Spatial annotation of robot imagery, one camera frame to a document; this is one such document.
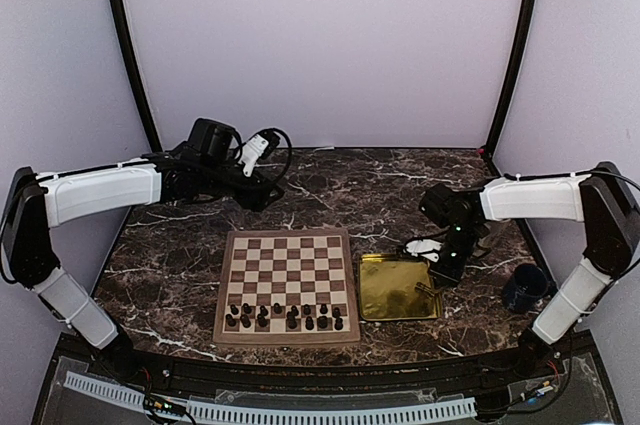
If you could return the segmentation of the wooden chess board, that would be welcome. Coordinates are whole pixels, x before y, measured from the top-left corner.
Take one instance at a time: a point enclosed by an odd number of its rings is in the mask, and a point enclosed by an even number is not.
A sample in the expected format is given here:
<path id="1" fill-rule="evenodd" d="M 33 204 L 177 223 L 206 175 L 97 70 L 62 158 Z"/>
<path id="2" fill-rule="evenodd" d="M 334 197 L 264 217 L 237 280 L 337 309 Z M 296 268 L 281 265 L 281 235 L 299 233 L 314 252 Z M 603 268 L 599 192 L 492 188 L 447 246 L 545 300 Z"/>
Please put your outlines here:
<path id="1" fill-rule="evenodd" d="M 232 231 L 228 234 L 216 303 L 213 341 L 232 347 L 337 347 L 360 340 L 359 311 L 354 283 L 349 233 L 344 228 L 281 231 Z M 278 302 L 283 311 L 273 314 Z M 251 327 L 244 328 L 242 304 L 252 310 Z M 329 326 L 317 328 L 321 304 L 327 304 Z M 235 327 L 226 325 L 225 316 L 235 304 Z M 309 304 L 315 329 L 305 329 L 302 306 Z M 256 327 L 259 306 L 268 309 L 268 326 Z M 298 327 L 288 330 L 286 318 L 296 305 Z M 332 309 L 340 307 L 344 328 L 333 329 Z"/>

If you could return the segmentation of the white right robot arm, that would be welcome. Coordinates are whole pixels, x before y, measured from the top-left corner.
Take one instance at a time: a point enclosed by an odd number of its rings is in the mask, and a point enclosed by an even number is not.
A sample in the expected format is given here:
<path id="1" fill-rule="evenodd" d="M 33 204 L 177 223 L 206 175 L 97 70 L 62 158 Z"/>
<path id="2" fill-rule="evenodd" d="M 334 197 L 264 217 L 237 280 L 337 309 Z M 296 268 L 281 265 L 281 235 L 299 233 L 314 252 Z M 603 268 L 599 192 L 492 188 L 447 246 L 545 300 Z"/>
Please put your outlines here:
<path id="1" fill-rule="evenodd" d="M 430 263 L 440 287 L 453 288 L 493 223 L 529 222 L 557 291 L 522 335 L 510 358 L 521 379 L 549 361 L 547 347 L 592 313 L 611 287 L 639 265 L 639 185 L 612 162 L 583 171 L 503 175 L 470 188 L 427 189 L 420 212 L 440 239 L 414 238 L 404 253 Z"/>

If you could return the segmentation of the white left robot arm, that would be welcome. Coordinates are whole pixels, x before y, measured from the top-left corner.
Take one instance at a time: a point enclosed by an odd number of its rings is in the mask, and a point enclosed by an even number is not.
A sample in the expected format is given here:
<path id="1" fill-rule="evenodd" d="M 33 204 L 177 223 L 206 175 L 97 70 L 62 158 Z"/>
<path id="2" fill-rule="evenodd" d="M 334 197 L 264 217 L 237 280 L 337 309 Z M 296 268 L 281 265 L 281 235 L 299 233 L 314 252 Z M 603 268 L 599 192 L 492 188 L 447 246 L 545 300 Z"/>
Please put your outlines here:
<path id="1" fill-rule="evenodd" d="M 197 119 L 188 138 L 170 150 L 130 160 L 62 172 L 18 169 L 1 218 L 1 277 L 34 293 L 93 349 L 120 381 L 141 372 L 140 357 L 126 346 L 121 326 L 61 263 L 53 245 L 58 228 L 78 230 L 101 215 L 138 206 L 231 198 L 242 208 L 264 210 L 280 199 L 285 172 L 258 169 L 277 148 L 292 149 L 288 134 L 267 127 L 244 139 L 232 126 Z"/>

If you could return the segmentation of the dark blue mug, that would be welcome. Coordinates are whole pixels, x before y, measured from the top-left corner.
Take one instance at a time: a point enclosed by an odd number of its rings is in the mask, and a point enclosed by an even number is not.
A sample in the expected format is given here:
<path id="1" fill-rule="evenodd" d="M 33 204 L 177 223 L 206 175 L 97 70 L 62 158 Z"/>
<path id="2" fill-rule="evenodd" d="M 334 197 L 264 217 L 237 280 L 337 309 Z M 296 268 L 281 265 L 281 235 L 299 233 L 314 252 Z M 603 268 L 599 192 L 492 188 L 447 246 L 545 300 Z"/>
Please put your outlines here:
<path id="1" fill-rule="evenodd" d="M 501 301 L 514 314 L 525 314 L 547 293 L 549 281 L 544 271 L 534 264 L 519 265 L 504 285 Z"/>

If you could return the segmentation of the gold metal tray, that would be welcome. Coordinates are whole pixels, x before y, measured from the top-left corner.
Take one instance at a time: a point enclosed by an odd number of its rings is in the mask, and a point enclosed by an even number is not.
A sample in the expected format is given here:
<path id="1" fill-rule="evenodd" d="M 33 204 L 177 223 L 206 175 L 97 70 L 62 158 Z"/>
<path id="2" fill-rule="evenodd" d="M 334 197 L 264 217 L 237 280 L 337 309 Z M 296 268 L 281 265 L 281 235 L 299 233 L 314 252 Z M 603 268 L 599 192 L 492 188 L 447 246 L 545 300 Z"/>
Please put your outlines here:
<path id="1" fill-rule="evenodd" d="M 434 285 L 429 262 L 394 254 L 364 254 L 358 266 L 359 311 L 368 322 L 432 320 L 442 316 L 442 293 Z M 422 282 L 433 297 L 418 293 Z"/>

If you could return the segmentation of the black front rail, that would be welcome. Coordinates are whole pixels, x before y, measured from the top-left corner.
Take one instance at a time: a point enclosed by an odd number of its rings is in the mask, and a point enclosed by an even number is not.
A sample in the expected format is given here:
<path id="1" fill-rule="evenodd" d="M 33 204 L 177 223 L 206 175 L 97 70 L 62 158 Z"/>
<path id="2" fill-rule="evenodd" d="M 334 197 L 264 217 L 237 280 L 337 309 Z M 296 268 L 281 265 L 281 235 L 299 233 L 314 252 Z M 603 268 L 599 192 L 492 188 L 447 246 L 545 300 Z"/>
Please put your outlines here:
<path id="1" fill-rule="evenodd" d="M 474 359 L 383 366 L 284 367 L 175 359 L 162 387 L 211 393 L 228 386 L 253 391 L 348 392 L 432 386 L 443 391 L 487 388 L 489 374 Z"/>

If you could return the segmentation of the right black frame post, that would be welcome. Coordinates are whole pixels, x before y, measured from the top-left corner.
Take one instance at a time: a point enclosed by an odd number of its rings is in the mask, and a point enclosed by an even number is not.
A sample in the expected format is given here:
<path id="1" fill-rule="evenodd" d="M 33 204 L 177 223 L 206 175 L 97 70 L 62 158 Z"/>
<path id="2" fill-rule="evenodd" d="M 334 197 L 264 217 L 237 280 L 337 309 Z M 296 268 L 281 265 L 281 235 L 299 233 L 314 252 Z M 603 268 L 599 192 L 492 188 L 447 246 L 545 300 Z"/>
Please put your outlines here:
<path id="1" fill-rule="evenodd" d="M 486 163 L 493 162 L 506 124 L 525 54 L 535 3 L 536 0 L 521 0 L 519 6 L 513 42 L 505 70 L 504 80 L 486 142 L 482 146 L 481 156 Z"/>

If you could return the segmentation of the black frame post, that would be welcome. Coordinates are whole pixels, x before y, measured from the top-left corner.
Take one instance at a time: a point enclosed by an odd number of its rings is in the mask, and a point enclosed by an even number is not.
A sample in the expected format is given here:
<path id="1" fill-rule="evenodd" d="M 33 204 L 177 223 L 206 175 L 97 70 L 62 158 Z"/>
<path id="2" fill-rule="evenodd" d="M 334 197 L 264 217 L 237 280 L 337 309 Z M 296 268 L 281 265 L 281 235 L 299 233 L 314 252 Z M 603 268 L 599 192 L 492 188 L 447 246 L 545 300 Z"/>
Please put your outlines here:
<path id="1" fill-rule="evenodd" d="M 493 162 L 506 124 L 525 54 L 535 3 L 536 0 L 521 0 L 519 6 L 513 42 L 505 70 L 504 80 L 486 142 L 482 146 L 481 156 L 486 163 Z"/>
<path id="2" fill-rule="evenodd" d="M 149 149 L 152 152 L 159 152 L 162 149 L 161 140 L 152 117 L 151 107 L 149 105 L 142 75 L 139 69 L 124 0 L 109 0 L 109 4 L 121 57 L 133 95 L 138 118 L 142 125 Z"/>

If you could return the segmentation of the left black frame post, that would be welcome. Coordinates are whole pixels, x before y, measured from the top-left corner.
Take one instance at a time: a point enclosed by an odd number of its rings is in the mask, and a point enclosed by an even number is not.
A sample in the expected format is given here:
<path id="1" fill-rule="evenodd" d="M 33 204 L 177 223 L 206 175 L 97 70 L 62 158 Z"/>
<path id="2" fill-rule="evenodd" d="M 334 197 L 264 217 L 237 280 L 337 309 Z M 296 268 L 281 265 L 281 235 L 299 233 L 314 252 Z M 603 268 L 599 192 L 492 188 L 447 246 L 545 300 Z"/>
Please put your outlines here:
<path id="1" fill-rule="evenodd" d="M 151 107 L 149 105 L 142 75 L 139 69 L 124 0 L 109 0 L 109 4 L 121 57 L 133 95 L 138 118 L 142 125 L 149 149 L 152 152 L 159 152 L 162 149 L 161 140 L 152 117 Z"/>

